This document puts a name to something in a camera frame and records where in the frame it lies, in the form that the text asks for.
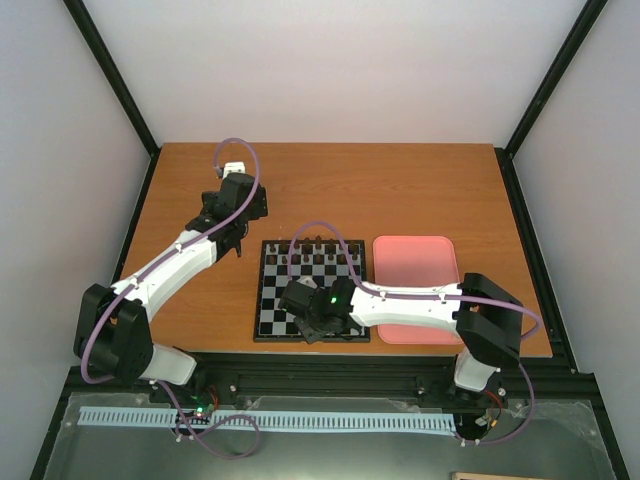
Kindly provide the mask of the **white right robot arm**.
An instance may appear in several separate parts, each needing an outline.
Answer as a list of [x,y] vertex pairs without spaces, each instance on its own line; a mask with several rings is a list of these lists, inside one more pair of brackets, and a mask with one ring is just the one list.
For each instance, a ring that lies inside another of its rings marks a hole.
[[309,344],[357,327],[431,328],[459,338],[464,348],[453,369],[455,387],[484,390],[491,378],[520,364],[524,309],[480,274],[435,287],[390,287],[338,278],[328,287],[309,277],[287,283],[278,309],[294,317]]

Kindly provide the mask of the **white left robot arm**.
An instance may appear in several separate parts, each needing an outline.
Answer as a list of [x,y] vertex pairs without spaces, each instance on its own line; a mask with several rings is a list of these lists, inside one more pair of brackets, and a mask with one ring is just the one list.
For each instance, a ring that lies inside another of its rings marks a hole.
[[186,402],[201,400],[208,378],[189,354],[153,341],[150,323],[193,277],[229,251],[239,252],[250,222],[267,216],[267,193],[251,175],[226,175],[217,191],[202,195],[202,208],[155,259],[111,286],[94,284],[83,294],[73,351],[83,379],[164,381]]

